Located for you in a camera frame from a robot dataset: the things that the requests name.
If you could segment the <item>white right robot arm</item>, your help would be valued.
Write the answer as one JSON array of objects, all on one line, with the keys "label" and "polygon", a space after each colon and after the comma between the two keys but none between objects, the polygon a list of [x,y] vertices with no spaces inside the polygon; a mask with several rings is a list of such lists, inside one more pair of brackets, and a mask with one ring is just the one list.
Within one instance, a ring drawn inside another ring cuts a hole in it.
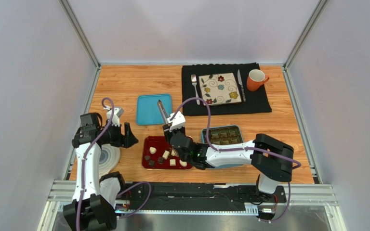
[{"label": "white right robot arm", "polygon": [[215,145],[194,142],[184,128],[164,125],[162,129],[180,159],[197,169],[252,165],[260,171],[257,191],[261,193],[273,194],[281,182],[290,183],[293,170],[301,165],[293,159],[293,147],[266,134],[243,143]]}]

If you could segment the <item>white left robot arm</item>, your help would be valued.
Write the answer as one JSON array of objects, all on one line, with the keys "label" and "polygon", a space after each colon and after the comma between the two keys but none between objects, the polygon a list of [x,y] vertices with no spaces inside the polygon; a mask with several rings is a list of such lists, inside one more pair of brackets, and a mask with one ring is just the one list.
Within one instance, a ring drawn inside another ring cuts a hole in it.
[{"label": "white left robot arm", "polygon": [[129,148],[138,143],[129,123],[121,132],[122,114],[120,107],[108,110],[105,126],[98,113],[80,116],[81,125],[72,140],[77,157],[76,187],[72,202],[63,210],[73,231],[112,231],[117,227],[114,204],[125,182],[119,173],[100,176],[99,168],[103,145]]}]

